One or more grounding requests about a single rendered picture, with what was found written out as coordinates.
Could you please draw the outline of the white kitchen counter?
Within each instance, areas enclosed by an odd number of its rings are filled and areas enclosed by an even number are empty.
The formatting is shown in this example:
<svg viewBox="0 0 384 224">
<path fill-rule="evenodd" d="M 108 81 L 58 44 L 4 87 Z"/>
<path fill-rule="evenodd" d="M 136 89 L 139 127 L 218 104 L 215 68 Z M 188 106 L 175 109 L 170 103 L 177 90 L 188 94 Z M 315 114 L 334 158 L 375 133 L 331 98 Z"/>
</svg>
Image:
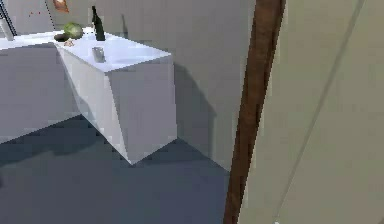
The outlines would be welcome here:
<svg viewBox="0 0 384 224">
<path fill-rule="evenodd" d="M 86 28 L 74 46 L 51 32 L 0 38 L 0 144 L 85 118 L 130 164 L 177 137 L 170 53 Z M 97 63 L 92 48 L 102 47 Z"/>
</svg>

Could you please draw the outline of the grey metal cup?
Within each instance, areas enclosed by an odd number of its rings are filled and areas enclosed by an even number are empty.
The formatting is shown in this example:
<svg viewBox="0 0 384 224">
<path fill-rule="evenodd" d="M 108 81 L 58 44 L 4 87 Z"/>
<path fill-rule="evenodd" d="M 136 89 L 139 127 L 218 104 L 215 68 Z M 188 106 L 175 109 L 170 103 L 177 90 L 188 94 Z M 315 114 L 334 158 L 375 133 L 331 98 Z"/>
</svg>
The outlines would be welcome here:
<svg viewBox="0 0 384 224">
<path fill-rule="evenodd" d="M 97 63 L 104 63 L 106 61 L 104 50 L 102 47 L 93 47 L 92 53 L 93 53 L 94 60 Z"/>
</svg>

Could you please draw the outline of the dark green bottle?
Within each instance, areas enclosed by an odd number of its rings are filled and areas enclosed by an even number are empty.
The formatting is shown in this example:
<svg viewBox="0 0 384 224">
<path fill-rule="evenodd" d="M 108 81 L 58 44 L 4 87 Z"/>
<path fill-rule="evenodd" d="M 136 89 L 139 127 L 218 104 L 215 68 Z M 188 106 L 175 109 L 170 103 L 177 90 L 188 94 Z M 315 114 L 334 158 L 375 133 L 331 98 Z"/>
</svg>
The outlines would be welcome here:
<svg viewBox="0 0 384 224">
<path fill-rule="evenodd" d="M 94 26 L 95 37 L 97 41 L 104 41 L 105 34 L 101 18 L 97 14 L 95 6 L 92 6 L 92 24 Z"/>
</svg>

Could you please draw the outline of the green lettuce head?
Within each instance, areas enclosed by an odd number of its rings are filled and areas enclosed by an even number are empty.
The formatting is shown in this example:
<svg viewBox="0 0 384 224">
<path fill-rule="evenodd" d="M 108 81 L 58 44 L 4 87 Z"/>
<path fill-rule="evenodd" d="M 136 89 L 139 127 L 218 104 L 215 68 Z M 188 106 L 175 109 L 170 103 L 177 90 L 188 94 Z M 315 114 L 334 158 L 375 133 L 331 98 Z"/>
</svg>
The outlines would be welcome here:
<svg viewBox="0 0 384 224">
<path fill-rule="evenodd" d="M 64 33 L 71 39 L 80 39 L 83 36 L 83 28 L 80 24 L 69 22 L 64 25 Z"/>
</svg>

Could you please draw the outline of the orange hanging object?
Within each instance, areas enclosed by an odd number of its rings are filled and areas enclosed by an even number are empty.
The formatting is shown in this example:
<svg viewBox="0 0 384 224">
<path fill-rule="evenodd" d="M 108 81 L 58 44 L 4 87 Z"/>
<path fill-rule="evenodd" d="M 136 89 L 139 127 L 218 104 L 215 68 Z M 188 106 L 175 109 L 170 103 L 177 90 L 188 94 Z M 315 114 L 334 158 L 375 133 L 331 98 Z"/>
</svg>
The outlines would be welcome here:
<svg viewBox="0 0 384 224">
<path fill-rule="evenodd" d="M 69 12 L 66 0 L 53 0 L 53 4 L 56 10 L 65 12 L 65 13 Z"/>
</svg>

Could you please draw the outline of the brown wooden door frame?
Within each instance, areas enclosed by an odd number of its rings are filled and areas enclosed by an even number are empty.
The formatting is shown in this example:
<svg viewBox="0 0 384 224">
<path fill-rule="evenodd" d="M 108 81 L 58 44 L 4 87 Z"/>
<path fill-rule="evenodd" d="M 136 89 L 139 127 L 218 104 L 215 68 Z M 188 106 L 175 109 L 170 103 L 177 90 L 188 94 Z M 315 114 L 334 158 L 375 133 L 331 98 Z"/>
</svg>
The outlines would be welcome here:
<svg viewBox="0 0 384 224">
<path fill-rule="evenodd" d="M 256 0 L 222 224 L 238 224 L 287 0 Z"/>
</svg>

